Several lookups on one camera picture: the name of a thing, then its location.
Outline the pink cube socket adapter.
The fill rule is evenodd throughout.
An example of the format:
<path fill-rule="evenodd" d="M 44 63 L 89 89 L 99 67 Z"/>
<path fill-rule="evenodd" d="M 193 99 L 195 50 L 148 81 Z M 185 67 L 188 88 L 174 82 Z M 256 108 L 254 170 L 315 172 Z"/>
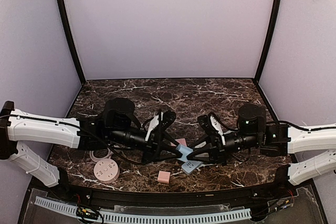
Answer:
<path fill-rule="evenodd" d="M 186 139 L 184 138 L 179 138 L 179 139 L 176 139 L 175 141 L 181 145 L 187 146 Z"/>

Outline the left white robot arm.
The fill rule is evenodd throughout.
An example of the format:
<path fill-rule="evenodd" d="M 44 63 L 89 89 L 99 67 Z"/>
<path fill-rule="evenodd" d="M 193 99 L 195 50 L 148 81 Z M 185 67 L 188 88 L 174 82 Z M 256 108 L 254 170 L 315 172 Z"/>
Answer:
<path fill-rule="evenodd" d="M 141 151 L 139 165 L 181 158 L 178 142 L 167 132 L 176 119 L 173 111 L 158 111 L 141 125 L 134 114 L 135 104 L 127 98 L 106 102 L 103 111 L 92 118 L 51 118 L 14 108 L 12 101 L 1 109 L 1 159 L 14 162 L 46 187 L 67 187 L 65 170 L 34 153 L 27 141 L 62 145 L 81 151 L 104 148 L 120 155 L 120 150 Z"/>

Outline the blue power strip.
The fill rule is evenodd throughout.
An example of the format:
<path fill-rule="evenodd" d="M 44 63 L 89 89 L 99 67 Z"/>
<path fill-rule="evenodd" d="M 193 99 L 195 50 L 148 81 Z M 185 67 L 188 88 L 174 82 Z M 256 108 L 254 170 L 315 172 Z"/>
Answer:
<path fill-rule="evenodd" d="M 193 173 L 195 170 L 197 170 L 202 166 L 204 166 L 203 162 L 187 161 L 181 166 L 181 169 L 185 174 L 190 175 L 191 173 Z"/>

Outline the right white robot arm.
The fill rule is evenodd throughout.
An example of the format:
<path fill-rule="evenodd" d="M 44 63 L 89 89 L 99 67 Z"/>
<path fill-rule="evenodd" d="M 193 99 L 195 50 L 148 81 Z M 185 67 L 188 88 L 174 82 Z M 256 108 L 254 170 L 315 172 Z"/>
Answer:
<path fill-rule="evenodd" d="M 228 155 L 259 149 L 261 155 L 286 156 L 305 151 L 323 152 L 306 161 L 284 165 L 276 170 L 275 184 L 297 186 L 306 180 L 335 169 L 335 125 L 297 126 L 287 121 L 267 121 L 266 110 L 247 103 L 238 110 L 237 127 L 226 127 L 211 112 L 197 121 L 205 134 L 193 145 L 189 161 L 225 164 Z"/>

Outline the blue charger plug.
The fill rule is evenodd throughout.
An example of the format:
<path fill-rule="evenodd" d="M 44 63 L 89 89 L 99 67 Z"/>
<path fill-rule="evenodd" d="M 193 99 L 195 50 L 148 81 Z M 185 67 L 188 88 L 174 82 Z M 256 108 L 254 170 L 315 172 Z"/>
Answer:
<path fill-rule="evenodd" d="M 187 156 L 193 152 L 193 149 L 192 148 L 189 148 L 185 145 L 182 145 L 182 144 L 179 144 L 177 147 L 176 147 L 176 150 L 179 151 L 182 156 L 180 158 L 178 158 L 179 161 L 182 161 L 182 162 L 187 162 L 188 159 L 187 159 Z"/>

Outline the pink charger plug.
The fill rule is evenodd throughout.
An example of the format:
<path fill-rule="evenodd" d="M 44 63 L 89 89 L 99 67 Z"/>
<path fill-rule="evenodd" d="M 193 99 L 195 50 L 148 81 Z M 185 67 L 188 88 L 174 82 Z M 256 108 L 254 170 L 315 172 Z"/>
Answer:
<path fill-rule="evenodd" d="M 170 182 L 170 172 L 166 172 L 166 171 L 159 171 L 158 173 L 158 177 L 157 177 L 157 181 L 159 183 L 164 183 L 164 184 L 168 184 Z"/>

